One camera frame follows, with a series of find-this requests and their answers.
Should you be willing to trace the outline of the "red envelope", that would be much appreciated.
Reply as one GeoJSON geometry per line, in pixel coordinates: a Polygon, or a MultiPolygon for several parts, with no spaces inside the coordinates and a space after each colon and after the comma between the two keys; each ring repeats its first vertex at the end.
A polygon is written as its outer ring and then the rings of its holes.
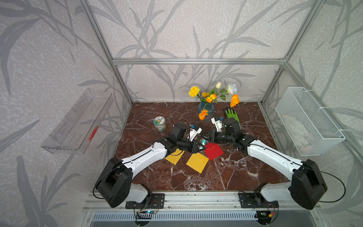
{"type": "Polygon", "coordinates": [[[215,158],[224,154],[221,147],[215,143],[207,143],[205,148],[205,153],[210,160],[214,160],[215,158]]]}

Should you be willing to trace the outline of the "large yellow envelope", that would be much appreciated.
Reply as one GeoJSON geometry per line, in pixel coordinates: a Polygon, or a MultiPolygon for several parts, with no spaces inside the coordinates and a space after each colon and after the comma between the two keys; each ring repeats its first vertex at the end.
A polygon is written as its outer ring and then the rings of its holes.
{"type": "Polygon", "coordinates": [[[205,166],[207,165],[208,161],[209,161],[208,157],[200,153],[195,153],[191,155],[186,165],[201,174],[205,166]]]}

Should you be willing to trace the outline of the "small yellow envelope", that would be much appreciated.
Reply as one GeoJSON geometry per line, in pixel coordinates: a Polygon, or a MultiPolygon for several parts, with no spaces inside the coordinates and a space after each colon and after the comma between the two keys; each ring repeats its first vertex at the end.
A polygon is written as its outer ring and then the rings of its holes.
{"type": "Polygon", "coordinates": [[[166,156],[165,160],[172,163],[173,165],[176,165],[179,162],[179,160],[181,159],[181,157],[183,156],[183,154],[184,154],[184,151],[177,148],[175,152],[166,156]]]}

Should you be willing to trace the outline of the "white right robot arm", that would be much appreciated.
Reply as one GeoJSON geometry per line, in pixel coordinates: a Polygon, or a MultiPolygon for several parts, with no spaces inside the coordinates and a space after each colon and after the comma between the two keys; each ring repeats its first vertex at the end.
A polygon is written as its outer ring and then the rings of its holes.
{"type": "Polygon", "coordinates": [[[318,165],[308,159],[302,161],[269,147],[255,137],[245,134],[233,117],[224,121],[211,120],[215,128],[205,140],[216,144],[232,145],[284,175],[288,182],[263,183],[253,192],[255,202],[294,201],[302,208],[312,210],[327,191],[327,185],[318,165]]]}

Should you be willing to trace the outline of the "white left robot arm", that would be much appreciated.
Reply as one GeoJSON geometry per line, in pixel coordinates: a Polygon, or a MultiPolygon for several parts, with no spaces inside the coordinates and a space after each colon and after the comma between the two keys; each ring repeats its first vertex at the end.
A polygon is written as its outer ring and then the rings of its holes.
{"type": "Polygon", "coordinates": [[[153,202],[152,191],[142,184],[132,183],[133,178],[177,149],[192,154],[205,150],[205,146],[196,139],[201,132],[199,126],[188,129],[183,123],[176,123],[168,136],[158,139],[143,151],[121,160],[110,159],[95,183],[93,190],[101,195],[96,198],[104,199],[111,208],[124,201],[149,206],[153,202]]]}

